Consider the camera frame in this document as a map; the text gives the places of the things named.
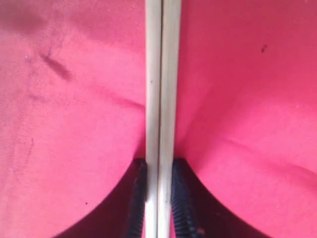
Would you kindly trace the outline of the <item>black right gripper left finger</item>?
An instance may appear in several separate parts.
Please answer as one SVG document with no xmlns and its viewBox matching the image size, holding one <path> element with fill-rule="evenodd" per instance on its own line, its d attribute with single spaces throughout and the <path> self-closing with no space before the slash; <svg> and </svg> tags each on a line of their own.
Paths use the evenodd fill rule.
<svg viewBox="0 0 317 238">
<path fill-rule="evenodd" d="M 147 194 L 147 163 L 134 159 L 117 186 L 88 215 L 57 238 L 140 238 Z"/>
</svg>

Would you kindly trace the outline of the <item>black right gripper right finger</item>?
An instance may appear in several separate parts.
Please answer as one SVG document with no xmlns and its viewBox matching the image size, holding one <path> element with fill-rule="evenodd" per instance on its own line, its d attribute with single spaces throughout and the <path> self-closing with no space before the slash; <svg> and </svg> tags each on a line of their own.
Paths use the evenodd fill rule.
<svg viewBox="0 0 317 238">
<path fill-rule="evenodd" d="M 221 204 L 183 158 L 173 161 L 171 206 L 177 238 L 267 237 Z"/>
</svg>

